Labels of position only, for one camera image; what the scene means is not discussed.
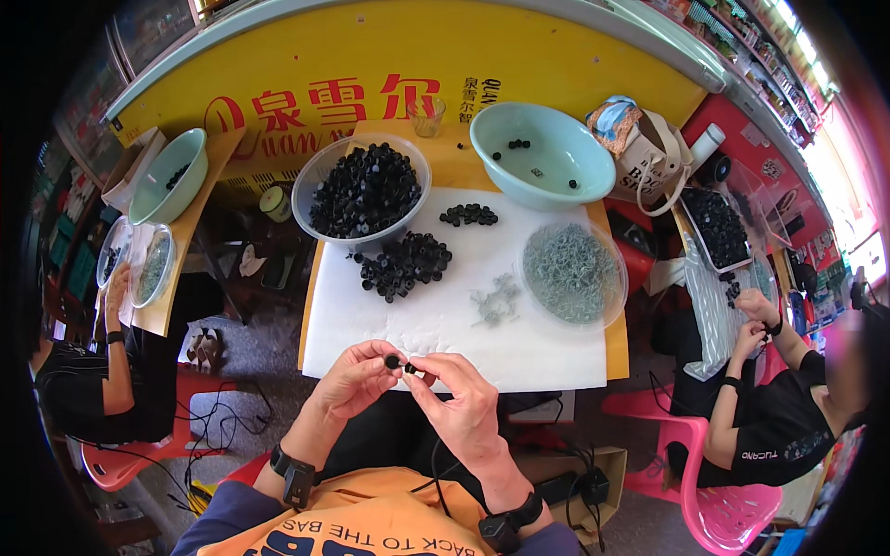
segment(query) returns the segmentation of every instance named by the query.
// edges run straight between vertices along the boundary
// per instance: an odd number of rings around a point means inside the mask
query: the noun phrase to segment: white paper sheet
[[[498,223],[455,228],[439,221],[447,208],[468,203],[488,205]],[[562,328],[543,318],[525,292],[516,300],[518,319],[494,327],[473,326],[480,317],[470,301],[471,292],[493,291],[494,278],[505,272],[515,275],[525,240],[551,222],[586,224],[587,212],[578,207],[541,213],[518,206],[501,193],[433,188],[411,231],[433,233],[448,244],[454,258],[441,282],[418,283],[408,297],[396,296],[392,304],[374,290],[361,288],[360,265],[345,258],[346,249],[325,245],[311,300],[303,374],[322,377],[348,346],[383,338],[408,356],[463,353],[502,392],[604,386],[603,330],[578,333]],[[396,388],[406,390],[401,382]],[[440,383],[434,390],[447,391]]]

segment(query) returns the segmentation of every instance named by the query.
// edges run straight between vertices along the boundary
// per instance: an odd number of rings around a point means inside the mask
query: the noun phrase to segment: person
[[[291,465],[315,473],[305,508],[282,502],[286,481],[273,451],[252,486],[219,485],[173,556],[478,556],[493,553],[480,520],[523,506],[530,516],[518,530],[517,554],[577,554],[575,533],[531,496],[498,435],[497,389],[456,353],[411,358],[422,378],[387,368],[390,354],[408,361],[383,340],[347,349],[281,439],[277,449]],[[389,391],[399,379],[410,393]],[[433,394],[437,380],[453,397]]]
[[[751,319],[739,331],[729,362],[717,375],[701,382],[683,367],[701,360],[701,338],[691,310],[658,323],[652,347],[677,360],[670,413],[708,419],[708,434],[698,487],[781,486],[818,464],[844,429],[869,404],[870,364],[858,334],[871,321],[872,331],[886,323],[877,313],[858,310],[840,315],[829,332],[826,355],[811,350],[759,289],[746,289],[735,300]],[[768,384],[754,386],[755,360],[748,359],[767,330],[788,369]],[[667,446],[666,485],[683,476],[688,451]]]
[[[38,400],[53,425],[94,444],[158,442],[173,431],[176,367],[188,323],[223,311],[223,291],[209,274],[183,274],[167,337],[136,326],[123,334],[118,311],[129,278],[123,262],[100,292],[108,357],[41,335],[29,361]]]

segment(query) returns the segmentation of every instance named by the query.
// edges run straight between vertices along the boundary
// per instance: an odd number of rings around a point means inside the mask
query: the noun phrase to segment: navy sleeve
[[[578,554],[578,537],[564,523],[554,522],[522,541],[515,556]]]
[[[192,556],[202,546],[243,533],[283,511],[275,498],[238,480],[227,480],[216,489],[201,517],[182,534],[170,556]]]

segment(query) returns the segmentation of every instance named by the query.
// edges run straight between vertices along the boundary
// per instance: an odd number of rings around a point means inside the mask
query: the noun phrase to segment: yellow table
[[[408,120],[376,120],[359,122],[355,133],[391,133],[404,137],[414,143],[424,153],[426,161],[433,171],[433,186],[460,189],[480,189],[499,192],[489,176],[485,173],[482,160],[473,150],[470,143],[468,125],[443,124],[438,136],[434,139],[423,139],[414,135]],[[464,148],[458,149],[457,144],[463,143]],[[602,202],[587,205],[590,220],[609,230],[606,210]],[[312,309],[312,295],[315,292],[315,280],[318,276],[319,262],[324,243],[319,242],[312,263],[309,289],[306,292],[306,306],[303,309],[303,330],[300,334],[300,355],[297,360],[299,368],[303,367],[303,355],[306,347],[306,331],[309,327],[309,314]],[[630,367],[627,362],[627,325],[624,313],[605,330],[606,336],[606,379],[628,378]]]
[[[210,193],[214,190],[223,168],[229,163],[231,154],[235,152],[235,148],[244,137],[245,130],[246,128],[241,128],[207,137],[207,177],[188,208],[176,220],[170,222],[170,230],[173,232],[173,241],[176,244],[176,261],[170,276],[170,284],[151,305],[133,312],[133,326],[166,337],[167,328],[170,325],[170,311],[173,309],[173,299],[176,296],[176,287],[179,285],[179,275],[182,272],[182,265],[185,263],[185,255],[189,252],[191,237],[198,227],[198,219],[204,211],[204,205],[206,205]],[[217,279],[223,282],[222,273],[219,273],[218,269],[214,269],[214,271],[218,273]]]

